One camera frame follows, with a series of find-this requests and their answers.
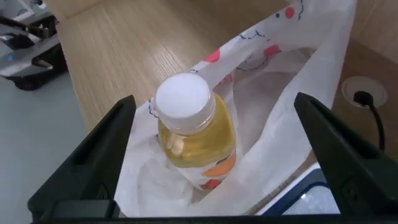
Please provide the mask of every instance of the black cable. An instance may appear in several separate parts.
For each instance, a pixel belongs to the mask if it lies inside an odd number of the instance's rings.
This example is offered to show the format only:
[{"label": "black cable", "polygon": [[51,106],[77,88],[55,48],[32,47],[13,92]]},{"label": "black cable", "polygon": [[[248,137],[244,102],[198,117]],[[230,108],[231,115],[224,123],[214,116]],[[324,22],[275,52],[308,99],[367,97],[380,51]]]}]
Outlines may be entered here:
[{"label": "black cable", "polygon": [[376,110],[376,107],[374,107],[373,104],[369,105],[372,114],[374,116],[374,119],[376,120],[376,124],[377,124],[377,129],[379,130],[379,148],[384,151],[384,128],[383,128],[383,124],[381,123],[381,118],[379,116],[379,113]]},{"label": "black cable", "polygon": [[379,131],[379,149],[384,151],[385,147],[384,128],[379,113],[377,112],[377,109],[373,104],[373,96],[366,91],[357,91],[354,94],[354,101],[361,104],[362,106],[369,106],[374,116],[374,119],[376,120],[377,130]]}]

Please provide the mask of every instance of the yellow liquid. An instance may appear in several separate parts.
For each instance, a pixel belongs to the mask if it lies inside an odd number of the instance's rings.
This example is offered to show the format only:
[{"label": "yellow liquid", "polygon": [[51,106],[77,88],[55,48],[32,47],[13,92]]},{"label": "yellow liquid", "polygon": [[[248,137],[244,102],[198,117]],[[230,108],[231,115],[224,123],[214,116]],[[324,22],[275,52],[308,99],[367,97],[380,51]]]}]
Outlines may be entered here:
[{"label": "yellow liquid", "polygon": [[228,157],[235,150],[235,133],[223,100],[215,94],[216,114],[202,131],[192,135],[175,134],[159,120],[159,142],[173,165],[203,167]]}]

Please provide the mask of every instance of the plastic bottle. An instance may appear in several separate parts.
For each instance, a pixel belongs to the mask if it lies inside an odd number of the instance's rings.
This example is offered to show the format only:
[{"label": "plastic bottle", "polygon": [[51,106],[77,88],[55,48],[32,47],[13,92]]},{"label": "plastic bottle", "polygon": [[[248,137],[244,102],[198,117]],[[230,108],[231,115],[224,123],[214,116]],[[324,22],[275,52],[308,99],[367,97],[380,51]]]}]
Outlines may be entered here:
[{"label": "plastic bottle", "polygon": [[199,75],[182,73],[158,88],[159,142],[171,163],[198,189],[214,189],[236,162],[228,109]]}]

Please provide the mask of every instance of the bottle cap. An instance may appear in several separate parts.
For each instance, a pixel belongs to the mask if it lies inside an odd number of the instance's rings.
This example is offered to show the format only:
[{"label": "bottle cap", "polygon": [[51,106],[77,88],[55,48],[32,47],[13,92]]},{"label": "bottle cap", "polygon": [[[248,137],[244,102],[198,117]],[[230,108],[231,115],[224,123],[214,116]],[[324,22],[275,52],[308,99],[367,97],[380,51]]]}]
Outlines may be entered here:
[{"label": "bottle cap", "polygon": [[163,124],[178,134],[203,130],[216,113],[214,93],[206,80],[192,73],[166,79],[157,89],[155,107]]}]

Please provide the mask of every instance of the white plastic bag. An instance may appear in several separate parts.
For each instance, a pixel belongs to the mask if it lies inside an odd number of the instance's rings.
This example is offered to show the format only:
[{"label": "white plastic bag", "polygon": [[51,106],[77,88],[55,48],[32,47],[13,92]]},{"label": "white plastic bag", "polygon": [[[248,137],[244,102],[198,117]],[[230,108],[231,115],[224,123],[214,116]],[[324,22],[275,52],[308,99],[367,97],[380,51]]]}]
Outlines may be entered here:
[{"label": "white plastic bag", "polygon": [[[285,181],[311,150],[294,109],[301,91],[329,108],[355,0],[302,0],[221,46],[190,72],[226,102],[238,161],[208,195],[170,165],[151,101],[136,111],[115,199],[128,217],[239,215]],[[315,52],[308,59],[302,49]]]}]

